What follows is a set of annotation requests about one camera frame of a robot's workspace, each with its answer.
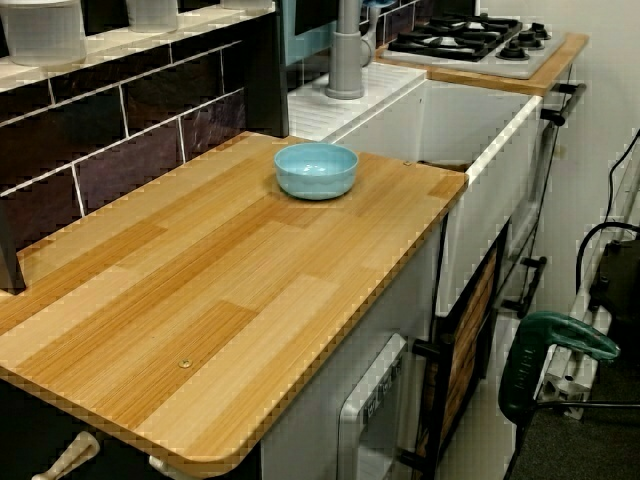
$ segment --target tiled backsplash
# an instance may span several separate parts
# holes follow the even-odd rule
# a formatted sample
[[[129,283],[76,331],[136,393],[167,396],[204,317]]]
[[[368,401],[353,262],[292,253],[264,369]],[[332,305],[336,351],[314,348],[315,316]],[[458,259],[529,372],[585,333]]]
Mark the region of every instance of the tiled backsplash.
[[[239,34],[218,29],[0,93],[0,201],[16,247],[243,132]]]
[[[426,23],[431,18],[434,0],[397,0],[392,6],[383,8],[376,29],[378,47],[395,40],[400,32],[413,30],[416,23]],[[369,29],[369,11],[362,8],[360,32]],[[307,82],[329,72],[329,50],[300,60],[287,67],[287,86],[295,90]]]

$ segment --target white container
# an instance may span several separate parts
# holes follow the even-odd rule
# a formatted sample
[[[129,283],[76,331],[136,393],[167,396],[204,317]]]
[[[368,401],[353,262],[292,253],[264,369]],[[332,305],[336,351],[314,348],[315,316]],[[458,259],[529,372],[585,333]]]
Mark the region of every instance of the white container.
[[[62,65],[87,56],[80,0],[0,0],[11,61]]]
[[[178,0],[127,0],[129,28],[163,33],[178,28]]]
[[[222,0],[222,8],[263,12],[271,8],[271,0]]]

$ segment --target cabinet door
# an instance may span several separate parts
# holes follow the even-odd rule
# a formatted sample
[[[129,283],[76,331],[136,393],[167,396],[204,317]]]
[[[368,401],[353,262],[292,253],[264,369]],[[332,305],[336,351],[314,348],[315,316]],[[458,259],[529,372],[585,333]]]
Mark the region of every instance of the cabinet door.
[[[439,243],[437,228],[263,437],[263,480],[336,479],[340,411],[354,386],[394,333],[428,339]],[[412,381],[399,446],[413,450],[424,362],[403,368]]]

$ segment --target black cable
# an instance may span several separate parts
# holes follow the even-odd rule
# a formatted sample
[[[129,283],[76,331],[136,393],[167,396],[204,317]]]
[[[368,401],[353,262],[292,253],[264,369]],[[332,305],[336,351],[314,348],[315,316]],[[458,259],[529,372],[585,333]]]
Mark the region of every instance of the black cable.
[[[555,407],[574,407],[574,408],[616,408],[616,409],[640,409],[640,401],[638,402],[543,402],[536,404],[536,408],[555,408]]]
[[[640,227],[636,225],[631,225],[630,223],[623,222],[604,222],[600,225],[596,225],[589,233],[584,237],[582,243],[580,244],[580,248],[578,249],[578,259],[576,260],[576,293],[580,290],[580,285],[582,284],[582,257],[584,255],[584,251],[587,248],[589,240],[600,230],[604,230],[605,228],[615,227],[615,228],[624,228],[625,230],[632,230],[635,233],[640,233]]]
[[[613,167],[611,167],[611,170],[609,170],[609,200],[607,201],[607,214],[604,217],[605,222],[609,219],[609,214],[611,213],[611,207],[613,207],[613,173],[615,172],[616,168],[618,168],[620,164],[624,162],[624,159],[627,158],[627,155],[629,155],[631,150],[633,150],[633,146],[636,144],[639,137],[640,137],[640,128],[636,132],[635,137],[633,137],[633,140],[627,147],[627,150],[624,152],[620,160],[618,160],[613,165]]]

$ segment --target gray carpet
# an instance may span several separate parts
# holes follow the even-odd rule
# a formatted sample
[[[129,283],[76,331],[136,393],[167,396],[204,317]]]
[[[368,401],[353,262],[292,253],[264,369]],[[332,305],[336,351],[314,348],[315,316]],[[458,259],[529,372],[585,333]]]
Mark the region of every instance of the gray carpet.
[[[601,367],[593,400],[640,402],[640,362]],[[640,410],[585,410],[581,422],[539,410],[510,480],[640,479]]]

